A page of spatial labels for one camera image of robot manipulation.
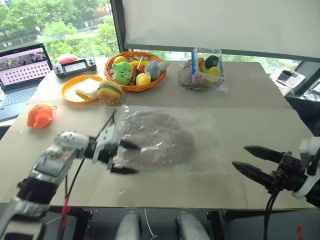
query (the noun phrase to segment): orange plush toy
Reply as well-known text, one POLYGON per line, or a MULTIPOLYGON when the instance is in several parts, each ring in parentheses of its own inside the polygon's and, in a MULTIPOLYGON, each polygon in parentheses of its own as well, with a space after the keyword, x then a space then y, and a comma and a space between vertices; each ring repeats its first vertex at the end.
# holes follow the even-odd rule
POLYGON ((28 115, 27 125, 34 129, 47 127, 53 119, 53 108, 45 103, 35 105, 28 115))

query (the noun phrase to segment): laptop screen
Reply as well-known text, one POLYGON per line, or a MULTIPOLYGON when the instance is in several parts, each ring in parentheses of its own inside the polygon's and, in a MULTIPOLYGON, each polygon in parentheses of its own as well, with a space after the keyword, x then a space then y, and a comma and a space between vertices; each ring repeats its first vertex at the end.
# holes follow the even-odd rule
POLYGON ((0 53, 0 86, 3 89, 39 83, 51 70, 42 44, 0 53))

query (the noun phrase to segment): green plush toy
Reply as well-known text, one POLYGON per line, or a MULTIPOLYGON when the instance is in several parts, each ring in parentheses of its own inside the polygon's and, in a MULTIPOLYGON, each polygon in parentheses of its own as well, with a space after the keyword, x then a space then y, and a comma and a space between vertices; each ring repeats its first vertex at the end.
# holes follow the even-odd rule
POLYGON ((132 78, 132 67, 127 61, 122 61, 120 63, 112 64, 112 68, 114 69, 113 80, 122 84, 128 85, 132 78))

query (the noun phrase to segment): laptop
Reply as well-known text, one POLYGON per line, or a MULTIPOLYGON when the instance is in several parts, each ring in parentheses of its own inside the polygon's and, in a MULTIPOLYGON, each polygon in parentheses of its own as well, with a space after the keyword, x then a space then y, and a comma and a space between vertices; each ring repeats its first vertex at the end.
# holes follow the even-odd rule
POLYGON ((32 46, 0 52, 0 121, 18 116, 39 83, 52 70, 45 46, 32 46))

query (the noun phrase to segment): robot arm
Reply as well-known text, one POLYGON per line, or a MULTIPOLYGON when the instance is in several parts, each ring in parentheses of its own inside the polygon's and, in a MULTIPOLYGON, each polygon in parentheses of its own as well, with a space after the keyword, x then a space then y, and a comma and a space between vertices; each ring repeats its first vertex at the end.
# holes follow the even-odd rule
MULTIPOLYGON (((60 132, 54 138, 54 143, 37 159, 29 176, 17 185, 20 190, 8 203, 0 219, 0 239, 10 240, 12 232, 15 233, 16 230, 21 232, 24 227, 32 223, 37 224, 34 227, 34 234, 29 233, 34 237, 30 239, 38 239, 36 236, 39 234, 38 225, 42 224, 41 218, 48 212, 50 202, 64 181, 74 159, 89 158, 93 162, 101 161, 115 173, 137 173, 131 168, 114 167, 112 158, 117 154, 119 145, 140 149, 133 143, 121 141, 114 122, 107 123, 98 137, 70 130, 60 132)), ((32 227, 27 227, 26 230, 32 232, 31 229, 32 227)))
POLYGON ((278 164, 271 174, 264 173, 248 163, 233 161, 233 166, 246 177, 263 185, 271 195, 286 189, 298 199, 320 207, 320 137, 303 140, 300 145, 301 160, 292 153, 277 152, 262 146, 244 147, 255 157, 278 164))

